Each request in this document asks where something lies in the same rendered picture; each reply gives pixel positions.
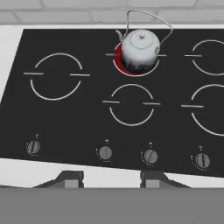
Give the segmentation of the grey round hob knob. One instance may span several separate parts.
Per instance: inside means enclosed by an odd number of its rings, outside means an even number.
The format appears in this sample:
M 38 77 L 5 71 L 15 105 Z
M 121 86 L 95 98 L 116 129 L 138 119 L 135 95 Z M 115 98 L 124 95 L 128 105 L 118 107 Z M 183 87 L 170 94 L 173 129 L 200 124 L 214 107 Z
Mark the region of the grey round hob knob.
M 108 160 L 112 156 L 112 150 L 108 146 L 102 146 L 99 149 L 99 156 L 103 160 Z
M 207 154 L 200 153 L 195 158 L 196 165 L 201 169 L 206 169 L 210 165 L 210 158 Z
M 154 150 L 147 150 L 143 158 L 148 164 L 153 165 L 158 161 L 158 154 Z
M 35 155 L 40 150 L 40 143 L 38 141 L 30 141 L 27 145 L 27 151 L 31 155 Z

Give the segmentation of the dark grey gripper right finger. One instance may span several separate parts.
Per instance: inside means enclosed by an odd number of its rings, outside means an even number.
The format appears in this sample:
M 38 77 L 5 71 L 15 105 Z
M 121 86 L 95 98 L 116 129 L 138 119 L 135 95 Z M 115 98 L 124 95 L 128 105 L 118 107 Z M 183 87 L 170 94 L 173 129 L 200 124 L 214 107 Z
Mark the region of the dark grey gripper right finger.
M 141 171 L 140 179 L 141 188 L 188 188 L 188 185 L 168 179 L 168 177 L 161 171 Z

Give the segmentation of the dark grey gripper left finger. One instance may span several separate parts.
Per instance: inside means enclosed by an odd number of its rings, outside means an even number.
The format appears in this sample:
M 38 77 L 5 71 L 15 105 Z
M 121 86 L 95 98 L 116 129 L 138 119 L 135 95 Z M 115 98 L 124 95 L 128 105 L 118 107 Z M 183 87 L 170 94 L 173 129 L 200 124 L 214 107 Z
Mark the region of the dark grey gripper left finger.
M 83 188 L 84 171 L 62 171 L 55 179 L 46 181 L 36 188 Z

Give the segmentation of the black glass hob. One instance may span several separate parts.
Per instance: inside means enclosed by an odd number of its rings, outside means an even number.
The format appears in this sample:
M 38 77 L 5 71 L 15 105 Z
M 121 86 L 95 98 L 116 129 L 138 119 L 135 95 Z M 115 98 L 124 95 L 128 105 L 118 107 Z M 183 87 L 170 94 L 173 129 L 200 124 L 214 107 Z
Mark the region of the black glass hob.
M 144 76 L 121 71 L 119 52 L 116 29 L 24 30 L 0 101 L 0 158 L 224 177 L 224 29 L 174 30 Z

